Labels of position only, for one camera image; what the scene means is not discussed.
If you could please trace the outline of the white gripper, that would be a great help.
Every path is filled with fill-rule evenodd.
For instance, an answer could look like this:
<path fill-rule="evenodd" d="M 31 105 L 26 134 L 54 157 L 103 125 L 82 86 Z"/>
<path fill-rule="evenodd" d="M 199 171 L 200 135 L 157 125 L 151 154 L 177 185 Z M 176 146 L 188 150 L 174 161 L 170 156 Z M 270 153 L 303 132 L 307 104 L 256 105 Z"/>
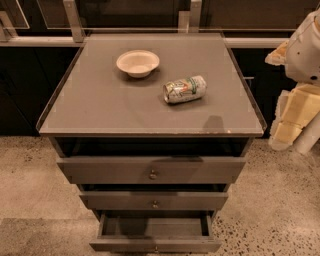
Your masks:
<path fill-rule="evenodd" d="M 298 84 L 288 95 L 280 122 L 272 123 L 268 144 L 273 150 L 288 149 L 319 111 L 320 88 Z"/>

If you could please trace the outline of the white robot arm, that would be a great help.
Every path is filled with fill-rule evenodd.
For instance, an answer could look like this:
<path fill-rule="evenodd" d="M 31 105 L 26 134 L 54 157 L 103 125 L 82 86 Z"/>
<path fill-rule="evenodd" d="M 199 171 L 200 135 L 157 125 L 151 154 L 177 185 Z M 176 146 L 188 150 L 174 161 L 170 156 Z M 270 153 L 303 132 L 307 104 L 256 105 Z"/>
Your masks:
<path fill-rule="evenodd" d="M 308 152 L 319 139 L 319 125 L 314 123 L 320 112 L 320 10 L 308 14 L 265 62 L 283 65 L 286 76 L 296 82 L 278 98 L 268 143 L 277 151 L 295 144 L 300 152 Z"/>

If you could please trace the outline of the white cylindrical robot base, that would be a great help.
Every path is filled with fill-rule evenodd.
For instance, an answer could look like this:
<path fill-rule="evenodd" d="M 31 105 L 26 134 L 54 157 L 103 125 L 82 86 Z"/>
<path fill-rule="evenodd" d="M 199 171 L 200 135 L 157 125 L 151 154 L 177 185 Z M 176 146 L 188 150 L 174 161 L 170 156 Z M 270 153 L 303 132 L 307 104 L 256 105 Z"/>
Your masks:
<path fill-rule="evenodd" d="M 300 154 L 307 154 L 320 139 L 320 112 L 303 129 L 294 143 L 294 148 Z"/>

